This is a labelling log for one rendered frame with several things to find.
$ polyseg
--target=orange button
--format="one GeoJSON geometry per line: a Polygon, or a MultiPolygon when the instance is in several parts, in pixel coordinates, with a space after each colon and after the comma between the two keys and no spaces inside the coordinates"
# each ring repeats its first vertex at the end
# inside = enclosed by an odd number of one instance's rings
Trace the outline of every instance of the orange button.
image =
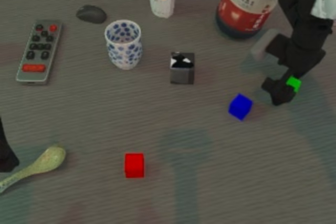
{"type": "Polygon", "coordinates": [[[46,71],[46,65],[44,64],[24,64],[22,66],[23,72],[40,72],[46,71]]]}
{"type": "Polygon", "coordinates": [[[57,30],[57,26],[56,25],[51,25],[50,27],[49,27],[49,31],[51,31],[51,32],[54,32],[54,31],[56,31],[57,30]]]}

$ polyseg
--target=white cup with blue spots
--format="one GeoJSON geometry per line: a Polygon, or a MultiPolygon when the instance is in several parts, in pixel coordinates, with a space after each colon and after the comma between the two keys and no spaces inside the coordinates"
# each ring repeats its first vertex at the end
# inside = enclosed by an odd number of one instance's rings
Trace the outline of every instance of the white cup with blue spots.
{"type": "Polygon", "coordinates": [[[142,57],[141,29],[130,20],[112,22],[105,29],[107,50],[111,62],[122,70],[133,69],[142,57]]]}

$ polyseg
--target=remote control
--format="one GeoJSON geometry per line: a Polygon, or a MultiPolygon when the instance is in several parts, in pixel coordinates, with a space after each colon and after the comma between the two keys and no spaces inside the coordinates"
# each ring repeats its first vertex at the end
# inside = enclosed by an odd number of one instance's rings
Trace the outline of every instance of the remote control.
{"type": "Polygon", "coordinates": [[[58,20],[37,20],[30,33],[16,81],[21,84],[47,84],[54,61],[62,23],[58,20]]]}

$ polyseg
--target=gray table surface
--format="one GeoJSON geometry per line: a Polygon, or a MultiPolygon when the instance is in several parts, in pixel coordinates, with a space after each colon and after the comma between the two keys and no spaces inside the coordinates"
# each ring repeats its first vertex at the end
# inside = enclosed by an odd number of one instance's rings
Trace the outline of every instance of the gray table surface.
{"type": "MultiPolygon", "coordinates": [[[[284,68],[254,62],[255,39],[234,42],[214,25],[219,0],[177,0],[159,19],[148,0],[0,0],[0,113],[21,160],[48,146],[68,152],[62,167],[0,196],[1,224],[336,223],[336,44],[302,81],[292,103],[270,105],[260,89],[284,68]],[[102,25],[76,19],[102,7],[102,25]],[[35,19],[64,22],[49,85],[20,86],[15,74],[35,19]],[[109,61],[103,31],[137,22],[144,55],[131,71],[109,61]],[[171,51],[196,53],[193,86],[169,82],[171,51]],[[254,100],[240,122],[227,113],[243,93],[254,100]],[[127,180],[123,154],[143,152],[147,176],[127,180]]],[[[266,27],[289,34],[276,10],[266,27]]],[[[8,174],[0,174],[0,179],[8,174]]]]}

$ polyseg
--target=spoon handle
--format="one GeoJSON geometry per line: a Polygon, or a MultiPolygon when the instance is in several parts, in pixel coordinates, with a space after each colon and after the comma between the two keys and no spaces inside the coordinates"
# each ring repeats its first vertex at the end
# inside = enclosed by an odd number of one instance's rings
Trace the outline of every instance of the spoon handle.
{"type": "Polygon", "coordinates": [[[23,178],[26,178],[31,175],[29,169],[22,169],[17,173],[5,178],[3,181],[0,182],[0,194],[3,193],[8,187],[15,184],[16,182],[20,181],[23,178]]]}

